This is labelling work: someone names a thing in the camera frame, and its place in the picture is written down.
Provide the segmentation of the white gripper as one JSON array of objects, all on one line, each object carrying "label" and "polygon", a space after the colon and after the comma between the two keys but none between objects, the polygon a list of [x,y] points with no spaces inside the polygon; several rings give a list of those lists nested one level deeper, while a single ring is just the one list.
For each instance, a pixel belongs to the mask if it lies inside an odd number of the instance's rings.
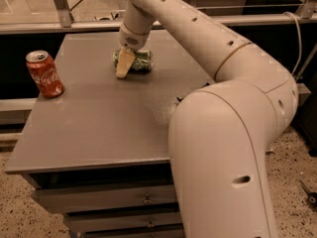
[{"label": "white gripper", "polygon": [[141,49],[150,34],[149,24],[129,24],[123,22],[119,31],[119,42],[123,47],[119,51],[116,76],[125,78],[130,70],[136,55],[133,51]]}]

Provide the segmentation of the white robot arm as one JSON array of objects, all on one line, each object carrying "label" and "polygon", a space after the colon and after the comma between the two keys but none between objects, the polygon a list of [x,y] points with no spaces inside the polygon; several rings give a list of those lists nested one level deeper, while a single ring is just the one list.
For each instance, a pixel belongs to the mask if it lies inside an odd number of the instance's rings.
[{"label": "white robot arm", "polygon": [[265,153],[290,124],[298,90],[260,47],[182,0],[127,0],[123,47],[154,22],[213,79],[175,108],[168,153],[186,238],[278,238]]}]

